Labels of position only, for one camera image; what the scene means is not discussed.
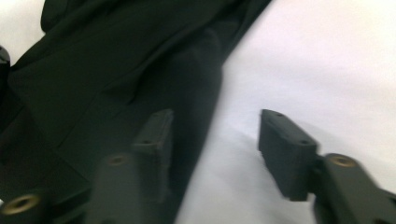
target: white surface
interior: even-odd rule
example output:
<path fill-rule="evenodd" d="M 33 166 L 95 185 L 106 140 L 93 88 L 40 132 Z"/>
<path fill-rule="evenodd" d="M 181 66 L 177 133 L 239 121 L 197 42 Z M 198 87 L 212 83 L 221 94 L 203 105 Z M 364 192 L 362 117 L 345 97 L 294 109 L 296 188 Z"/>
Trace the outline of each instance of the white surface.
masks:
<path fill-rule="evenodd" d="M 43 0 L 0 0 L 0 44 L 13 62 L 42 32 Z M 178 224 L 309 224 L 310 203 L 284 201 L 257 151 L 262 108 L 361 161 L 396 192 L 396 2 L 278 0 L 224 66 L 205 153 Z"/>

